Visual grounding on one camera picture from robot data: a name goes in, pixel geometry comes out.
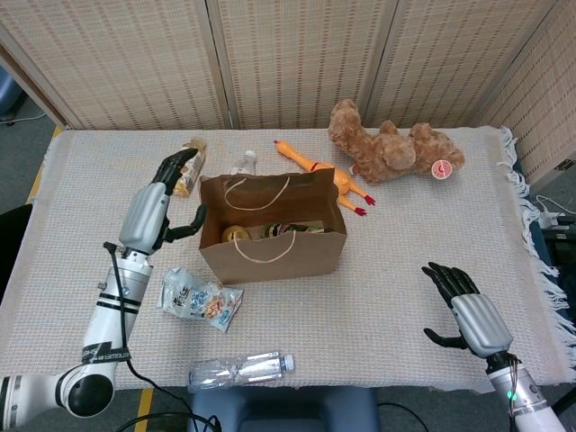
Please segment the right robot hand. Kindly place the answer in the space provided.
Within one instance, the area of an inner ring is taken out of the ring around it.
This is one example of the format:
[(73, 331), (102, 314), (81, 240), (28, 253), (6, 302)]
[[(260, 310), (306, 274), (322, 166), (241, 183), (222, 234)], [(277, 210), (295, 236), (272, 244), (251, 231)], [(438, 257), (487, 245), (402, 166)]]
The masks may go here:
[(428, 262), (421, 270), (436, 286), (459, 328), (458, 337), (442, 337), (432, 328), (424, 328), (425, 335), (433, 343), (468, 349), (482, 359), (509, 350), (513, 336), (505, 321), (464, 270), (434, 262)]

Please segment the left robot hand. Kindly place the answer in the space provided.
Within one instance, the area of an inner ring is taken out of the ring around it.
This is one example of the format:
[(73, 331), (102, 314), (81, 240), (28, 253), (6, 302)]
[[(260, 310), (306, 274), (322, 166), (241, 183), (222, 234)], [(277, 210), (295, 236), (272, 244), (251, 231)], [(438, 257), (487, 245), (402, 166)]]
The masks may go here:
[(207, 209), (202, 203), (189, 225), (170, 229), (167, 218), (170, 197), (182, 175), (181, 170), (197, 153), (196, 148), (183, 148), (166, 157), (152, 181), (136, 193), (121, 226), (119, 241), (123, 246), (122, 258), (132, 253), (149, 257), (164, 242), (172, 243), (191, 237), (203, 226)]

